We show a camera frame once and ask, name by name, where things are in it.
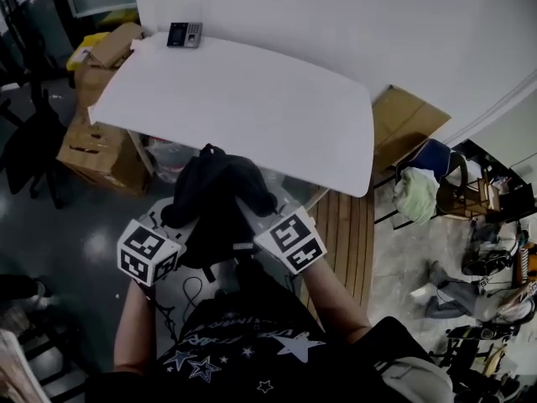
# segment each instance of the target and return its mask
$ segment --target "wooden slat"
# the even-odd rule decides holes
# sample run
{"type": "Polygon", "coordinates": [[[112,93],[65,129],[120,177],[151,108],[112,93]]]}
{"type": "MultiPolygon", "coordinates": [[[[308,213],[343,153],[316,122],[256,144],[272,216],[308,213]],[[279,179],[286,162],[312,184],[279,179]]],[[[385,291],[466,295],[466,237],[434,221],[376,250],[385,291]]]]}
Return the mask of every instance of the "wooden slat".
{"type": "Polygon", "coordinates": [[[358,226],[360,233],[358,234],[358,252],[356,264],[356,281],[354,282],[354,298],[360,305],[362,304],[363,290],[363,274],[366,264],[366,242],[367,242],[367,226],[368,226],[368,203],[365,197],[360,198],[360,217],[358,226]]]}
{"type": "Polygon", "coordinates": [[[358,262],[358,241],[360,234],[360,199],[351,199],[351,230],[349,236],[349,260],[347,265],[347,291],[354,296],[354,285],[356,282],[357,262],[358,262]]]}
{"type": "Polygon", "coordinates": [[[330,193],[322,197],[317,203],[317,221],[316,227],[321,240],[326,245],[326,232],[328,229],[328,197],[330,193]]]}
{"type": "Polygon", "coordinates": [[[360,303],[362,306],[368,305],[373,278],[373,245],[375,243],[375,190],[373,189],[373,181],[369,183],[369,191],[365,198],[368,205],[366,226],[368,235],[366,238],[366,264],[363,270],[362,300],[360,303]]]}
{"type": "MultiPolygon", "coordinates": [[[[315,222],[317,222],[317,219],[318,219],[318,213],[319,213],[319,203],[317,203],[316,205],[314,205],[311,209],[310,209],[310,216],[315,220],[315,222]]],[[[310,295],[308,294],[308,298],[307,298],[307,302],[305,303],[305,306],[308,308],[308,311],[310,311],[310,314],[315,318],[317,319],[318,318],[318,315],[317,315],[317,311],[315,310],[315,306],[313,305],[313,301],[311,300],[310,298],[310,295]]]]}
{"type": "Polygon", "coordinates": [[[337,215],[339,213],[339,193],[330,191],[328,193],[328,225],[326,227],[326,262],[334,270],[336,263],[337,247],[337,215]]]}
{"type": "Polygon", "coordinates": [[[334,272],[337,279],[347,283],[347,265],[349,261],[349,232],[351,230],[351,197],[339,195],[339,213],[337,217],[337,245],[334,272]]]}
{"type": "MultiPolygon", "coordinates": [[[[316,208],[312,208],[310,215],[326,245],[326,262],[355,300],[367,306],[373,272],[373,186],[362,198],[329,191],[316,208]]],[[[300,300],[318,319],[305,285],[302,285],[300,300]]]]}

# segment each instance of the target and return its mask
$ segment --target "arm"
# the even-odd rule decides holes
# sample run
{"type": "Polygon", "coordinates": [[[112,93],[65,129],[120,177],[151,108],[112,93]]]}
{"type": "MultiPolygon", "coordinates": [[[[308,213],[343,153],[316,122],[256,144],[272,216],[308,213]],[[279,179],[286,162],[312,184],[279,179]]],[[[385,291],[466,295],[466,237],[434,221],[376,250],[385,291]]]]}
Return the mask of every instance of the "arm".
{"type": "Polygon", "coordinates": [[[355,343],[371,329],[366,310],[356,303],[325,260],[317,260],[302,276],[327,331],[355,343]]]}
{"type": "Polygon", "coordinates": [[[154,309],[132,280],[116,333],[114,371],[145,374],[154,356],[154,309]]]}
{"type": "Polygon", "coordinates": [[[519,288],[519,290],[517,292],[515,292],[512,296],[510,296],[507,299],[505,299],[504,301],[502,301],[502,303],[500,304],[498,309],[500,309],[502,311],[507,310],[510,307],[512,307],[515,303],[518,303],[519,298],[521,296],[524,296],[526,294],[531,294],[531,293],[532,293],[531,283],[529,282],[528,284],[521,286],[519,288]]]}

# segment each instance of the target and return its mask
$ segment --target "white tabletop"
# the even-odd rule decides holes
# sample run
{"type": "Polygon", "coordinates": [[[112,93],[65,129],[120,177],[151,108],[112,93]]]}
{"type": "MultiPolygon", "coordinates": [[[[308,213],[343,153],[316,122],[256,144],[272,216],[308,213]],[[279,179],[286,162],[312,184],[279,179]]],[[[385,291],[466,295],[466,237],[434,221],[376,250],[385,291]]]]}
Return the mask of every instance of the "white tabletop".
{"type": "Polygon", "coordinates": [[[168,48],[137,43],[91,112],[109,123],[198,149],[213,144],[256,165],[363,196],[373,163],[366,88],[319,66],[204,37],[168,48]]]}

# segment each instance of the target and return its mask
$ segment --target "gray floor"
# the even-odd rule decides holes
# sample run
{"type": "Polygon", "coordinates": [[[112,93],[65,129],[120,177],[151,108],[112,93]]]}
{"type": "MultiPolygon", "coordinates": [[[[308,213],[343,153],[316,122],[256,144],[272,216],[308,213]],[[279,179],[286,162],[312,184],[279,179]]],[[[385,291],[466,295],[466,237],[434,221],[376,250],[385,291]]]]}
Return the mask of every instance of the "gray floor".
{"type": "MultiPolygon", "coordinates": [[[[393,182],[375,191],[376,218],[394,210],[393,194],[393,182]]],[[[438,217],[422,226],[411,224],[394,231],[394,225],[405,221],[396,215],[375,226],[373,288],[368,314],[373,323],[386,316],[397,318],[430,351],[441,343],[446,329],[476,322],[468,317],[424,318],[424,307],[410,293],[427,283],[425,270],[429,259],[439,260],[452,277],[469,280],[461,273],[461,260],[470,223],[438,217]]]]}
{"type": "MultiPolygon", "coordinates": [[[[66,82],[48,85],[52,106],[68,123],[75,108],[74,92],[66,82]]],[[[3,94],[22,119],[34,109],[28,91],[3,94]]],[[[13,127],[0,118],[0,148],[13,127]]],[[[0,271],[43,276],[60,295],[62,309],[81,324],[84,348],[98,367],[112,367],[112,345],[123,307],[128,278],[116,269],[116,241],[128,221],[147,211],[173,187],[157,181],[143,198],[121,196],[87,185],[69,171],[60,175],[59,191],[66,205],[56,210],[46,184],[39,197],[25,189],[12,196],[0,175],[0,271]]]]}

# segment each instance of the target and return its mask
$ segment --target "black t-shirt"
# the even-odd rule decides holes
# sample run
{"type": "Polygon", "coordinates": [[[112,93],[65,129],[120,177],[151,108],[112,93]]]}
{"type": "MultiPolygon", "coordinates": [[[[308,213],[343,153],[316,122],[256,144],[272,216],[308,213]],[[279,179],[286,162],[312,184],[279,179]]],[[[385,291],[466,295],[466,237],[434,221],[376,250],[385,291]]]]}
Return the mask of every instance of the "black t-shirt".
{"type": "Polygon", "coordinates": [[[330,340],[293,296],[275,306],[274,298],[252,303],[237,293],[203,301],[183,327],[180,343],[159,358],[150,375],[90,378],[86,401],[168,402],[225,395],[407,401],[385,385],[374,365],[422,354],[426,357],[393,318],[349,345],[330,340]]]}

